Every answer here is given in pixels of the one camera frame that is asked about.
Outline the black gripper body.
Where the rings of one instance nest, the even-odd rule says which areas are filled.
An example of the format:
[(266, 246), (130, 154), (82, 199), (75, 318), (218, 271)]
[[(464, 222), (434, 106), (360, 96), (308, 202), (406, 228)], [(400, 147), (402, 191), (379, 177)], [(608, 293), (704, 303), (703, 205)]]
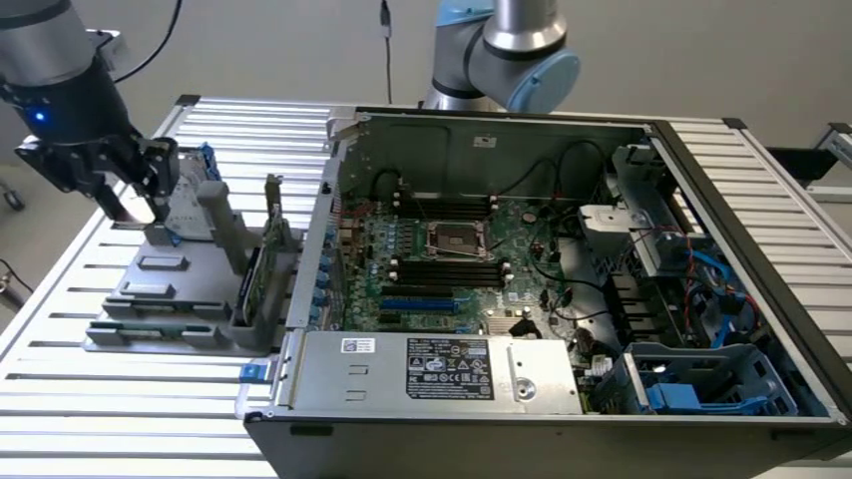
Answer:
[(40, 145), (52, 150), (102, 144), (127, 151), (140, 148), (142, 134), (103, 60), (94, 58), (79, 75), (54, 84), (27, 86), (15, 73), (3, 63), (2, 99)]

